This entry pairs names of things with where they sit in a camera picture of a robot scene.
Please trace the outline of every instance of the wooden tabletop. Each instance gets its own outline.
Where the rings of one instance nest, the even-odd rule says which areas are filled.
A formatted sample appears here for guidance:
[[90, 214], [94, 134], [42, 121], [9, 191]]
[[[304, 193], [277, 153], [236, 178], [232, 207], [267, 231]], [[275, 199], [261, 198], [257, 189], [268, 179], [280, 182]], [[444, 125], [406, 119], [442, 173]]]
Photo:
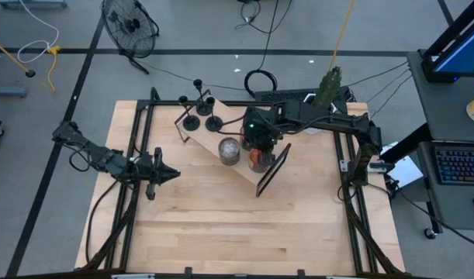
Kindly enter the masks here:
[[[108, 148], [127, 149], [136, 105], [135, 101], [116, 103]], [[182, 109], [154, 108], [148, 150], [153, 153], [161, 147], [164, 162], [182, 175], [157, 188], [154, 201], [147, 200], [142, 185], [127, 271], [183, 273], [185, 267], [192, 267], [196, 274], [291, 275], [298, 269], [308, 275], [355, 274], [347, 216], [337, 198], [340, 175], [332, 132], [287, 136], [286, 142], [292, 144], [288, 159], [256, 198], [254, 184], [194, 140], [182, 142], [174, 125]], [[232, 109], [242, 114], [245, 107]], [[360, 115], [367, 105], [350, 103], [348, 110]], [[342, 144], [348, 157], [344, 136]], [[369, 182], [385, 187], [380, 174], [370, 174]], [[108, 174], [99, 174], [90, 207], [111, 183]], [[91, 255], [111, 231], [118, 192], [116, 187], [98, 206]], [[404, 270], [389, 199], [371, 187], [364, 187], [364, 193], [373, 238]], [[76, 267], [85, 265], [85, 233]], [[119, 265], [122, 238], [116, 244], [114, 266]], [[359, 234], [358, 239], [363, 267], [368, 270], [365, 244]]]

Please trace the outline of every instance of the keyboard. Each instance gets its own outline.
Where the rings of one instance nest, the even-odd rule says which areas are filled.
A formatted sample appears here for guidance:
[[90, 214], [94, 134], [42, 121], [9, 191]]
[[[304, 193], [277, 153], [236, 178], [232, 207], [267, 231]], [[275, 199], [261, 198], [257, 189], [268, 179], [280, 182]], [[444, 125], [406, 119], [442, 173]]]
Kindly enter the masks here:
[[442, 184], [474, 185], [474, 144], [437, 143], [434, 158]]

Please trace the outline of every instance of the green plant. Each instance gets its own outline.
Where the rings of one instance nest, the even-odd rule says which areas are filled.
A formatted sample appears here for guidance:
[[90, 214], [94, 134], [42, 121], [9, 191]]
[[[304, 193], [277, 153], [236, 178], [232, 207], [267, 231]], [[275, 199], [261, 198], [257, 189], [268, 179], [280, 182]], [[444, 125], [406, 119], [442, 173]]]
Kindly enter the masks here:
[[340, 67], [334, 67], [324, 75], [320, 87], [316, 90], [316, 97], [313, 105], [319, 108], [326, 108], [335, 99], [340, 88], [342, 71]]

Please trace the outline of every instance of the wooden board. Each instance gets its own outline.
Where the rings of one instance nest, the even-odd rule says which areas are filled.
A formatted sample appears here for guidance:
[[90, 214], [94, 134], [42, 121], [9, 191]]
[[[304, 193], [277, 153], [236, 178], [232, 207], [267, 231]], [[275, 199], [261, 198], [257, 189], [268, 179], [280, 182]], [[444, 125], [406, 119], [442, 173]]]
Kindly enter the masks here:
[[[136, 102], [116, 103], [107, 139], [109, 148], [127, 148], [135, 106]], [[356, 115], [367, 110], [366, 104], [348, 104], [348, 108]], [[155, 201], [147, 200], [146, 185], [142, 186], [129, 272], [183, 273], [185, 267], [193, 267], [198, 274], [285, 275], [296, 274], [297, 269], [305, 269], [308, 275], [355, 273], [347, 217], [336, 194], [340, 176], [332, 133], [287, 136], [285, 141], [292, 143], [289, 157], [262, 196], [256, 198], [250, 181], [222, 165], [196, 141], [183, 144], [173, 126], [182, 109], [154, 109], [148, 149], [153, 152], [160, 146], [164, 162], [182, 175], [158, 188]], [[245, 107], [232, 109], [242, 115]], [[344, 136], [342, 141], [347, 155]], [[369, 181], [384, 187], [382, 175], [370, 174]], [[99, 174], [91, 206], [111, 183], [108, 174]], [[117, 193], [118, 188], [98, 206], [91, 253], [109, 235]], [[374, 239], [403, 270], [386, 194], [375, 188], [364, 188], [364, 193]], [[365, 251], [362, 238], [358, 238]], [[116, 244], [115, 266], [122, 245], [122, 240]], [[368, 270], [365, 254], [362, 256]], [[76, 266], [84, 264], [85, 234]]]
[[[206, 129], [206, 126], [205, 126], [206, 120], [209, 117], [211, 117], [211, 115], [208, 115], [208, 116], [198, 115], [195, 112], [195, 108], [193, 108], [190, 113], [192, 115], [196, 115], [197, 117], [199, 117], [200, 127], [195, 131], [188, 131], [187, 129], [183, 127], [183, 121], [180, 121], [178, 123], [179, 129], [186, 136], [189, 136], [191, 139], [194, 139], [198, 144], [206, 148], [210, 153], [216, 156], [216, 158], [220, 158], [218, 145], [220, 144], [221, 140], [227, 137], [232, 137], [236, 140], [239, 140], [239, 136], [223, 135], [220, 133], [211, 132], [208, 129]], [[222, 102], [216, 99], [216, 102], [213, 108], [213, 113], [215, 116], [220, 117], [223, 120], [223, 122], [229, 122], [231, 120], [240, 118], [244, 114], [244, 111], [237, 112], [233, 110], [232, 108], [227, 107]], [[223, 128], [221, 129], [221, 132], [239, 133], [241, 127], [242, 127], [242, 120], [223, 126]], [[283, 151], [285, 146], [286, 146], [286, 143], [284, 143], [283, 140], [280, 141], [279, 144], [277, 144], [277, 146], [273, 150], [273, 153], [276, 154], [276, 156], [278, 156]], [[252, 184], [257, 185], [258, 182], [262, 179], [262, 177], [265, 174], [264, 173], [259, 174], [251, 170], [248, 165], [249, 164], [248, 157], [249, 157], [249, 152], [241, 148], [240, 160], [238, 161], [238, 163], [231, 166], [231, 168], [234, 169], [237, 173], [239, 173], [243, 177], [247, 178], [247, 180], [249, 180]]]

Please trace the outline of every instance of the electric fan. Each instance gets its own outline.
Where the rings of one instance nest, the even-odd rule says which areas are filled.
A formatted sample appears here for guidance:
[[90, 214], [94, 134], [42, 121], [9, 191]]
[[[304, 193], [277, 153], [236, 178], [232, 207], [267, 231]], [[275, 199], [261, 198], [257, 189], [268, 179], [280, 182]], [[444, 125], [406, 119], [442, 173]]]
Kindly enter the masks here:
[[137, 0], [104, 0], [102, 20], [107, 33], [118, 46], [119, 55], [128, 57], [134, 67], [149, 74], [134, 58], [145, 58], [152, 53], [159, 26], [142, 4]]

